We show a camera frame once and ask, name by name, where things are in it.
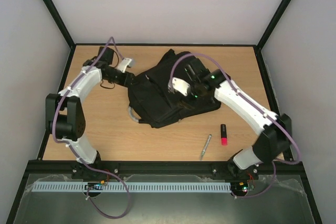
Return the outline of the pink highlighter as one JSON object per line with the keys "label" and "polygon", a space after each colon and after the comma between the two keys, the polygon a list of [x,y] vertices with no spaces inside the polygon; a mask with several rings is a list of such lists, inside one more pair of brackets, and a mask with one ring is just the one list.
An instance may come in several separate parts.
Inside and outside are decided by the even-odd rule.
{"label": "pink highlighter", "polygon": [[227,145],[227,129],[225,124],[220,125],[220,139],[223,146]]}

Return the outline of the silver marker pen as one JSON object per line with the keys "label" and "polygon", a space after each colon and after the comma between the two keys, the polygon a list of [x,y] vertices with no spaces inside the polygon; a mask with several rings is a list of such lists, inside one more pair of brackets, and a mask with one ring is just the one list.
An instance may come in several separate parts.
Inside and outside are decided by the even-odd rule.
{"label": "silver marker pen", "polygon": [[200,154],[200,161],[202,161],[203,160],[203,157],[204,157],[204,155],[205,155],[205,153],[206,153],[206,150],[207,150],[207,147],[208,147],[208,145],[209,145],[209,143],[210,143],[210,140],[211,140],[211,138],[212,138],[212,135],[211,134],[209,134],[208,135],[208,137],[207,137],[207,140],[205,141],[205,144],[204,144],[204,146],[203,146],[203,149],[202,149],[202,151],[201,151],[201,154]]}

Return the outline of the black student bag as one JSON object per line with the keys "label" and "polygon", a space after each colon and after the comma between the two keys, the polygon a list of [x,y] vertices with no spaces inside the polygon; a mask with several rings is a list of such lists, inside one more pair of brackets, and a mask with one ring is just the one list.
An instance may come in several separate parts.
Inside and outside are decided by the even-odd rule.
{"label": "black student bag", "polygon": [[221,103],[213,98],[212,104],[184,106],[184,96],[170,92],[168,83],[171,70],[178,59],[188,51],[176,54],[168,50],[156,66],[135,76],[128,87],[128,114],[139,124],[148,124],[159,129],[176,123],[184,118],[218,110]]}

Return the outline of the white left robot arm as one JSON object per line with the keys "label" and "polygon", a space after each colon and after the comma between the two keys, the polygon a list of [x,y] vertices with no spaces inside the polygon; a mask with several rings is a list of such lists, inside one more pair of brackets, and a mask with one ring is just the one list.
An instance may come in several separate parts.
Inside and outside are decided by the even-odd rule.
{"label": "white left robot arm", "polygon": [[128,87],[134,74],[127,72],[132,67],[132,58],[118,57],[112,66],[113,56],[118,52],[101,46],[98,55],[86,60],[76,78],[63,90],[46,97],[46,130],[54,142],[63,143],[75,155],[79,163],[93,164],[99,152],[92,147],[85,135],[86,120],[82,103],[91,90],[101,81]]}

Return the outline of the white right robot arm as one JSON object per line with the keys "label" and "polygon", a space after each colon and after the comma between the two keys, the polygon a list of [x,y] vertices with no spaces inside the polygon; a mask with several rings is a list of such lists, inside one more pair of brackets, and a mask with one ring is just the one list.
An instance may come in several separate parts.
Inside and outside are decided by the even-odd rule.
{"label": "white right robot arm", "polygon": [[291,119],[289,116],[268,110],[248,96],[222,69],[213,72],[185,67],[191,80],[187,83],[177,77],[171,80],[174,90],[189,100],[212,95],[237,113],[257,134],[255,143],[230,158],[229,172],[242,177],[247,169],[261,163],[268,164],[290,145]]}

